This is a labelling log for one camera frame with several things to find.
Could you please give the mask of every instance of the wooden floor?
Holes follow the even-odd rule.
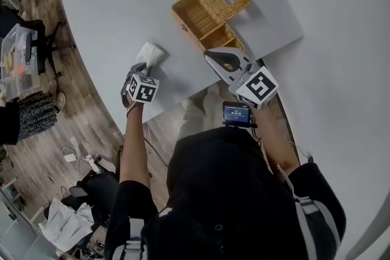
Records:
[[[28,19],[42,19],[47,33],[53,30],[57,21],[65,18],[60,0],[23,0],[23,10],[27,12]],[[70,41],[72,37],[69,28],[65,26],[58,34],[58,45]],[[57,70],[63,74],[58,79],[58,87],[67,96],[65,112],[50,130],[26,139],[16,147],[8,147],[15,168],[2,174],[5,182],[13,177],[18,178],[15,185],[26,201],[25,213],[29,217],[39,207],[46,206],[53,197],[61,198],[61,186],[68,189],[82,179],[77,163],[67,163],[62,157],[62,149],[67,146],[68,137],[71,142],[77,142],[81,156],[99,154],[107,160],[108,165],[111,165],[116,151],[123,144],[122,134],[97,94],[79,52],[55,52],[54,62]],[[47,90],[52,78],[54,73],[50,68],[40,76],[43,91]],[[275,115],[283,119],[276,101],[273,101],[271,107]],[[158,208],[164,207],[163,203],[168,199],[165,186],[167,168],[164,163],[168,163],[172,155],[183,114],[184,109],[179,104],[144,125],[145,137],[164,161],[147,146],[152,194]],[[86,173],[88,170],[82,163],[80,171]]]

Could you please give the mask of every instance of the box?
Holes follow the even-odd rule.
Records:
[[[27,34],[37,39],[37,31],[15,25],[1,44],[0,78],[7,90],[6,99],[10,101],[21,93],[38,88],[37,47],[31,50],[31,58],[26,61]]]
[[[249,3],[250,0],[180,0],[172,11],[180,27],[202,51],[214,47],[244,51],[244,45],[226,21]]]
[[[238,100],[259,110],[276,95],[278,83],[265,66],[236,90]]]
[[[156,96],[159,85],[160,82],[157,79],[133,74],[126,90],[134,102],[151,103]]]

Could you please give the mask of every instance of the wicker basket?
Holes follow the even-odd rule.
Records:
[[[175,19],[202,51],[213,47],[245,50],[226,21],[250,0],[180,0],[172,6]]]

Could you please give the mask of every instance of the transparent container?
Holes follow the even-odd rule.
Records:
[[[37,39],[37,31],[15,25],[1,44],[0,77],[6,87],[7,101],[18,97],[21,93],[38,88],[37,47],[31,49],[31,59],[26,61],[27,35]]]

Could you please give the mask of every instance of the device with display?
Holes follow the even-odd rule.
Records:
[[[255,128],[254,117],[250,107],[242,102],[224,102],[223,103],[222,123],[228,126]]]

